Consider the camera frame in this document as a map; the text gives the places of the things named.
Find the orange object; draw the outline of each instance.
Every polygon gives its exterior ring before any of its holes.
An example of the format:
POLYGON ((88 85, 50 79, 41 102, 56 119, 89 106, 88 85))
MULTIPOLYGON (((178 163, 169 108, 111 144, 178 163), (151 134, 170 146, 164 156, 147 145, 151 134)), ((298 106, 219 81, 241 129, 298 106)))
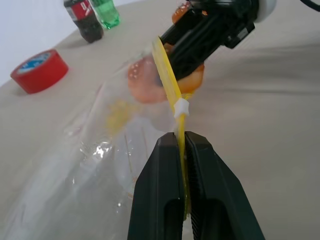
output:
MULTIPOLYGON (((172 22, 176 23, 188 10, 189 2, 182 4, 172 15, 172 22)), ((165 44, 169 55, 172 45, 165 44)), ((178 81, 182 94, 193 93, 203 82, 205 66, 200 65, 193 73, 178 81)), ((132 96, 140 103, 159 103, 167 100, 167 96, 152 55, 145 56, 132 64, 128 69, 128 87, 132 96)))

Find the green soda bottle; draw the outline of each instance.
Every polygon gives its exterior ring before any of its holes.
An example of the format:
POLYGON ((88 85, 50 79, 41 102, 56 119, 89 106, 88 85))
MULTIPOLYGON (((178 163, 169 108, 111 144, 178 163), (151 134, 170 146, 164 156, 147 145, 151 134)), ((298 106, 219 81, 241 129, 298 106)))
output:
POLYGON ((113 0, 90 0, 95 12, 98 14, 101 25, 111 29, 120 23, 120 16, 113 0))

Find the plastic bottle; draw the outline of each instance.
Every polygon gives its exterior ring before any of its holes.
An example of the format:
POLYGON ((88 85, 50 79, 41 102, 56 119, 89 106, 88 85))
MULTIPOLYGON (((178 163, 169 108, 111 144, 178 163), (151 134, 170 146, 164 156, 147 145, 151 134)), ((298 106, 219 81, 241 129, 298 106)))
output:
POLYGON ((104 30, 89 0, 64 0, 64 7, 79 28, 81 36, 88 43, 93 43, 103 37, 104 30))
POLYGON ((105 29, 111 29, 120 23, 120 16, 113 0, 91 0, 91 3, 105 29))

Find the yellow plastic strip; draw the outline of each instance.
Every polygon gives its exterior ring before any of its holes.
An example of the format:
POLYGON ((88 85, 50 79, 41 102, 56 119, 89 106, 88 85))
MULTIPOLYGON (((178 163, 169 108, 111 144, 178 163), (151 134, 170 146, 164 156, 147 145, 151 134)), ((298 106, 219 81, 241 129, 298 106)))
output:
MULTIPOLYGON (((182 96, 174 71, 170 65, 170 61, 168 59, 166 50, 160 40, 157 37, 152 42, 152 56, 158 70, 158 74, 162 81, 163 88, 165 90, 168 102, 171 106, 173 114, 175 113, 175 103, 180 98, 188 99, 192 95, 191 93, 184 94, 182 96)), ((177 121, 177 132, 175 133, 178 141, 179 146, 179 153, 180 153, 180 162, 181 162, 181 169, 182 169, 182 178, 183 178, 183 188, 184 188, 184 198, 185 198, 185 205, 184 205, 184 219, 187 218, 188 212, 188 205, 189 205, 189 187, 188 187, 188 178, 187 178, 187 168, 185 163, 185 114, 180 115, 177 121)))

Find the coca-cola bottle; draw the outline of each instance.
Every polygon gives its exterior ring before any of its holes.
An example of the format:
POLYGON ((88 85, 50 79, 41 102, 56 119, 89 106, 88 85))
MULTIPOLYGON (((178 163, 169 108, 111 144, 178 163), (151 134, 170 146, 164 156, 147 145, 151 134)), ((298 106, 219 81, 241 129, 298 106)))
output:
POLYGON ((79 28, 81 36, 88 43, 93 43, 103 37, 103 28, 89 0, 64 0, 64 7, 79 28))

